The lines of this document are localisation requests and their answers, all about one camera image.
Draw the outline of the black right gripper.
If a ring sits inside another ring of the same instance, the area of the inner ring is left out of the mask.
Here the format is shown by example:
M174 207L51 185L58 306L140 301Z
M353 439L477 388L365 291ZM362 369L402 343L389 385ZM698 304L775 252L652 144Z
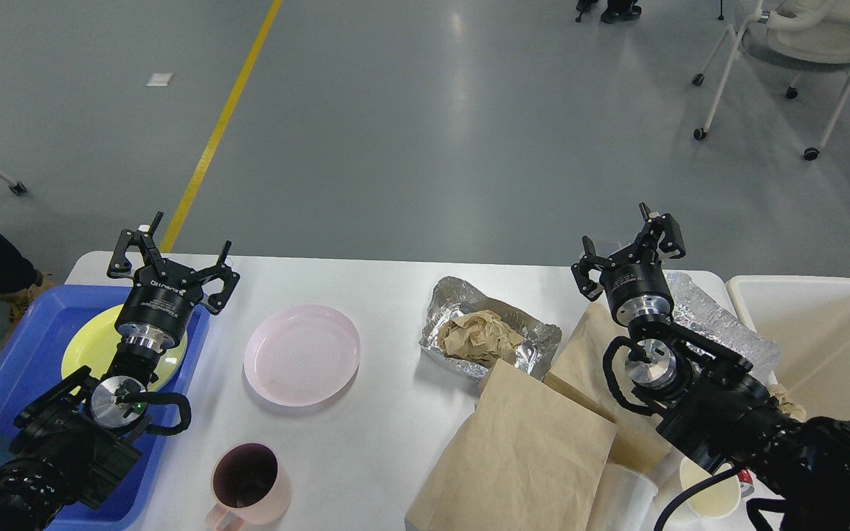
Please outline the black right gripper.
M635 236L635 248L597 255L590 236L581 238L581 255L571 266L580 294L594 302L604 292L612 319L627 327L638 317L659 316L670 320L674 298L662 270L662 261L687 255L680 225L671 214L658 214L646 203L638 204L644 225ZM593 281L591 272L600 272Z

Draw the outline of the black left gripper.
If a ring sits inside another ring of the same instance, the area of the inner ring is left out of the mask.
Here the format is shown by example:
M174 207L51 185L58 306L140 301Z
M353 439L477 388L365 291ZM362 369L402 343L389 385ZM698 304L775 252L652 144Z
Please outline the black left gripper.
M163 258L154 235L163 219L156 212L147 229L122 229L109 259L106 275L111 279L134 279L131 249L138 249L144 266L136 272L133 288L120 309L114 329L122 337L149 337L163 350L182 343L195 306L210 315L226 308L240 274L227 265L232 242L227 240L213 265L199 270ZM221 282L221 289L207 294L204 285Z

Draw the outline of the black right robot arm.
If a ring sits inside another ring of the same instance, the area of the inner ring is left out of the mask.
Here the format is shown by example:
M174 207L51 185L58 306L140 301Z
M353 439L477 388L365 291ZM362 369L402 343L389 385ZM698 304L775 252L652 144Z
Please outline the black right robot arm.
M581 239L571 266L588 300L605 296L626 335L611 340L601 370L625 410L657 414L657 433L709 473L661 510L654 528L699 492L752 471L775 494L747 501L756 530L764 512L782 514L782 530L850 530L850 421L794 420L753 377L741 353L675 322L665 259L685 256L678 222L640 204L644 222L631 244L607 257Z

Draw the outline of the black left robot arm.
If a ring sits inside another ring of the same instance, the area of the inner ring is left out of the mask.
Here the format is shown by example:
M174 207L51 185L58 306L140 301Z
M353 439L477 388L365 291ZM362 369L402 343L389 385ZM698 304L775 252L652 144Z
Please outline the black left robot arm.
M162 216L145 231L121 231L109 260L108 278L133 286L114 323L120 341L107 371L96 378L78 367L15 417L11 460L0 467L0 530L44 530L72 504L98 510L141 458L139 437L189 428L187 397L151 390L156 366L196 307L225 309L240 276L227 265L230 241L208 268L163 256L154 242Z

